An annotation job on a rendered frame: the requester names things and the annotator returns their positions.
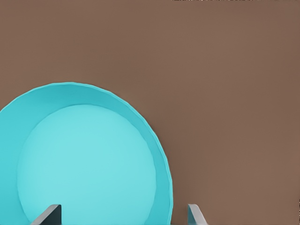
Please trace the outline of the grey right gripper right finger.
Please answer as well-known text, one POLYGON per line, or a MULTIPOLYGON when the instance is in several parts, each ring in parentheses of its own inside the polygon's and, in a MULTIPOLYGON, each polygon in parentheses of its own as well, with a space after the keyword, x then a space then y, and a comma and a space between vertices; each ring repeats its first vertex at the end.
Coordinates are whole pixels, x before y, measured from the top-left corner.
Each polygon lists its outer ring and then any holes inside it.
POLYGON ((187 224, 188 225, 208 225, 204 215, 197 204, 188 204, 187 206, 187 224))

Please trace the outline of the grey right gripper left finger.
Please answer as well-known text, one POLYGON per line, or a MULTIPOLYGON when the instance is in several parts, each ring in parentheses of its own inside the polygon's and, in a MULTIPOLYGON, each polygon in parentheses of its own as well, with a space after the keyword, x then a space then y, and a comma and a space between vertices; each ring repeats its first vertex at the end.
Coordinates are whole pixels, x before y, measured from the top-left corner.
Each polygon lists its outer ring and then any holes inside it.
POLYGON ((30 225, 61 225, 61 205, 50 205, 30 225))

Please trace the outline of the turquoise round plate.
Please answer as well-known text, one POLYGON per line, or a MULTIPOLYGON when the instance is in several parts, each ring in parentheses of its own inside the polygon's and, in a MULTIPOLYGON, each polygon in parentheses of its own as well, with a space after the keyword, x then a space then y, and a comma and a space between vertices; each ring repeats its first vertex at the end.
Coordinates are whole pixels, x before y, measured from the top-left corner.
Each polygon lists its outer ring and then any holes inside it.
POLYGON ((170 224, 167 157, 129 103, 63 82, 0 110, 0 225, 30 225, 53 204, 62 225, 170 224))

